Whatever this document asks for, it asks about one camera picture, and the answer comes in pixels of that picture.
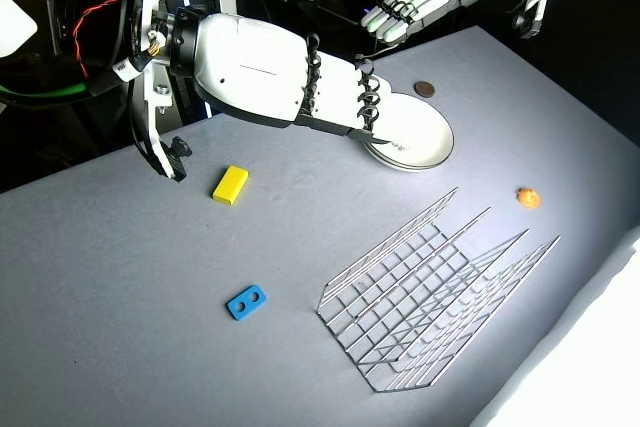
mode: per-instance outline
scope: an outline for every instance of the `red wire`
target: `red wire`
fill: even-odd
[[[118,2],[118,0],[105,0],[101,4],[94,5],[93,7],[89,7],[88,9],[85,9],[82,12],[82,15],[80,16],[80,18],[77,20],[76,25],[73,27],[72,35],[73,35],[73,42],[76,48],[76,61],[80,65],[80,69],[82,69],[82,75],[84,76],[85,79],[89,78],[89,73],[87,72],[87,68],[82,63],[82,54],[80,52],[80,42],[78,42],[78,31],[80,30],[80,26],[82,25],[82,22],[84,22],[85,17],[89,15],[91,12],[95,12],[96,10],[99,10],[102,7],[114,4],[116,2]]]

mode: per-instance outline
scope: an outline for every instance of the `wire dish rack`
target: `wire dish rack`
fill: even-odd
[[[376,392],[436,382],[557,244],[498,262],[529,232],[472,259],[454,242],[482,211],[448,237],[434,221],[452,190],[325,286],[317,312]]]

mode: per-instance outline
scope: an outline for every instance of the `brown round object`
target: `brown round object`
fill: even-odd
[[[537,209],[542,203],[540,194],[533,189],[519,189],[517,194],[518,202],[527,209]]]
[[[433,97],[433,94],[436,92],[436,88],[433,84],[424,81],[416,82],[413,89],[416,91],[416,94],[426,98]]]

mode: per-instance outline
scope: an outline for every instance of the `white plate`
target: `white plate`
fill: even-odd
[[[415,172],[444,162],[453,150],[453,131],[428,103],[405,94],[389,94],[378,104],[373,124],[377,138],[387,144],[364,143],[379,161],[395,169]]]

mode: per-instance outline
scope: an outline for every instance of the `yellow block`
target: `yellow block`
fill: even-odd
[[[213,192],[213,198],[225,204],[233,205],[248,178],[249,171],[230,165]]]

